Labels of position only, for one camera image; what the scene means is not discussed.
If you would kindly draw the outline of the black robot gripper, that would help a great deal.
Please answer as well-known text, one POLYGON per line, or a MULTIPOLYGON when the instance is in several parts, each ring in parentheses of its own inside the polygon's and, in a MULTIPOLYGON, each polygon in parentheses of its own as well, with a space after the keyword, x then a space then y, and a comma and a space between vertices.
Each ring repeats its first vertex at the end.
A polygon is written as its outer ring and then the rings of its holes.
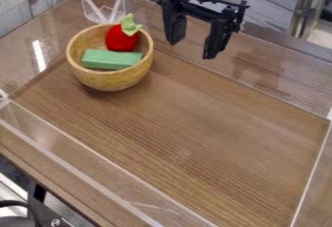
POLYGON ((165 35, 175 45, 186 36, 188 17, 212 21, 210 34, 205 40, 204 59, 213 59, 225 50, 232 32, 238 32, 249 8, 248 0, 158 0, 162 7, 165 35), (222 18, 232 18, 232 24, 222 18))

